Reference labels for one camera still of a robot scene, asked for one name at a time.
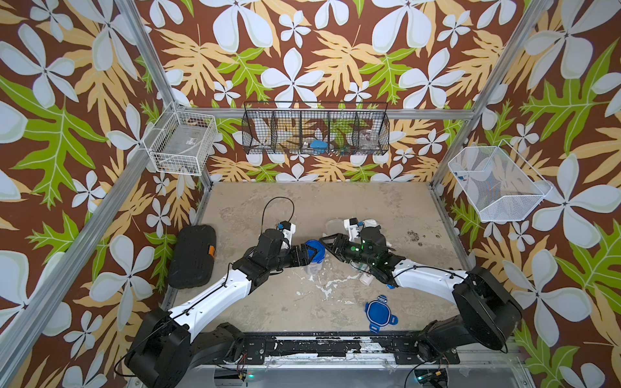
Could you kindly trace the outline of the white packet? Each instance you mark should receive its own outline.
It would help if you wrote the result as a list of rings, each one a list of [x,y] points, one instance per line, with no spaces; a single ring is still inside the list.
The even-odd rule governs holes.
[[[365,228],[375,228],[375,227],[379,227],[379,224],[374,219],[367,219],[367,220],[364,221],[364,227]]]

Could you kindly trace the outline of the small white toiletry tube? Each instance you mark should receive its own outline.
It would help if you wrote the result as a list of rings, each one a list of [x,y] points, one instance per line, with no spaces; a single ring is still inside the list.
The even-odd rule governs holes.
[[[359,277],[360,283],[364,284],[365,286],[369,286],[374,279],[375,277],[369,273],[362,273],[362,275]]]

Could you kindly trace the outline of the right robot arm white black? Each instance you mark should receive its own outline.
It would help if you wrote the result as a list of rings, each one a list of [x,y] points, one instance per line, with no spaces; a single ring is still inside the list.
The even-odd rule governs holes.
[[[345,234],[320,239],[331,255],[347,264],[363,264],[375,279],[395,288],[415,289],[457,306],[451,318],[427,324],[416,339],[423,362],[442,359],[452,349],[482,344],[507,351],[507,340],[522,321],[523,309],[490,271],[480,266],[454,270],[419,264],[388,247],[379,226],[364,227],[359,242]]]

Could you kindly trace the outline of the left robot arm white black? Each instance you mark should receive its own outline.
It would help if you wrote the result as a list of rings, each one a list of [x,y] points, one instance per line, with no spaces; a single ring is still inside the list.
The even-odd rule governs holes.
[[[152,310],[121,362],[147,387],[175,387],[191,370],[203,330],[224,310],[249,296],[270,276],[305,267],[319,254],[306,243],[293,245],[291,231],[267,229],[257,245],[231,263],[226,275],[189,301],[170,310]]]

